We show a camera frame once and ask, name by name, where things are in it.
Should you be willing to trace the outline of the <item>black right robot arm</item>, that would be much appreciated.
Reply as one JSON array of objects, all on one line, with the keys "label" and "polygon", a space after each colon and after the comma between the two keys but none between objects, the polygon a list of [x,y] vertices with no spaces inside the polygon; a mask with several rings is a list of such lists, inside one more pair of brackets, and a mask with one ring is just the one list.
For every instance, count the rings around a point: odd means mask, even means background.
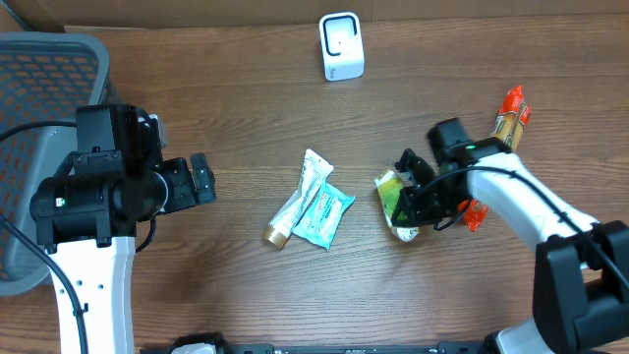
[{"label": "black right robot arm", "polygon": [[628,226],[601,223],[560,199],[498,138],[472,141],[457,118],[427,133],[439,167],[411,149],[395,162],[410,181],[395,226],[438,227],[459,205],[487,205],[534,251],[532,316],[489,334],[480,353],[598,353],[628,335]]}]

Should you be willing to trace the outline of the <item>orange spaghetti packet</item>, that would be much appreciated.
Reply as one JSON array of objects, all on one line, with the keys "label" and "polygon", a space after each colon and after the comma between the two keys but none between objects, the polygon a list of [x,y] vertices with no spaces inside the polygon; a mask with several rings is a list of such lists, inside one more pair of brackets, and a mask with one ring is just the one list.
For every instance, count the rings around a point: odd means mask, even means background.
[{"label": "orange spaghetti packet", "polygon": [[[512,88],[497,112],[489,136],[500,139],[515,151],[529,124],[530,114],[531,107],[525,101],[523,88],[521,86]],[[467,200],[459,204],[458,210],[463,212],[463,223],[470,231],[475,232],[485,221],[489,208],[476,200]]]}]

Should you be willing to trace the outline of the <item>teal snack packet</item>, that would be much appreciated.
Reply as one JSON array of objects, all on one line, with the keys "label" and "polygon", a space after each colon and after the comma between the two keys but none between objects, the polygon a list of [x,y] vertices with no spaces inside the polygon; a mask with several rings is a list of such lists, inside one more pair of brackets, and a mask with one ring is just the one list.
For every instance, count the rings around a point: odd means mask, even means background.
[{"label": "teal snack packet", "polygon": [[354,201],[354,196],[324,182],[293,233],[329,251],[342,217]]}]

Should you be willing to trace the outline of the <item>green tea packet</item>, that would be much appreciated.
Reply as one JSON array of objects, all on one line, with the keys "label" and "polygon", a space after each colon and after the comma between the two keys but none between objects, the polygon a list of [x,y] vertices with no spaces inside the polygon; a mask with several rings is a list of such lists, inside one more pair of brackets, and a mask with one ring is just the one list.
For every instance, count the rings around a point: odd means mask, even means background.
[{"label": "green tea packet", "polygon": [[399,172],[392,167],[384,170],[374,179],[374,183],[382,206],[384,219],[389,230],[396,238],[403,242],[412,241],[419,235],[419,227],[394,226],[391,222],[391,216],[397,206],[400,191],[413,183],[412,174],[410,172]]}]

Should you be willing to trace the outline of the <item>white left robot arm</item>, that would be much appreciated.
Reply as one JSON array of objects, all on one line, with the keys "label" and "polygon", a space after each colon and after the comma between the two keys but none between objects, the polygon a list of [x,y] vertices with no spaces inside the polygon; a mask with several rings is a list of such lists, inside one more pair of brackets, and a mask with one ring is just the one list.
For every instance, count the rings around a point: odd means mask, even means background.
[{"label": "white left robot arm", "polygon": [[76,111],[77,149],[30,201],[56,295],[64,353],[135,350],[131,276],[137,226],[215,201],[203,153],[166,160],[159,119],[128,104]]}]

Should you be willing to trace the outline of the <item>white tube gold cap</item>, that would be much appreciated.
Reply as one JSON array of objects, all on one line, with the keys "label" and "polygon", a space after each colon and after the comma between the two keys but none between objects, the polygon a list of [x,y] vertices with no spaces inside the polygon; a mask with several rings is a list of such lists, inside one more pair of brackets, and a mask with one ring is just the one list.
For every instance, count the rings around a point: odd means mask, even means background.
[{"label": "white tube gold cap", "polygon": [[321,185],[333,169],[334,167],[323,157],[313,150],[307,149],[298,187],[283,207],[271,218],[261,234],[261,239],[274,245],[278,250],[282,250],[293,229],[300,222]]}]

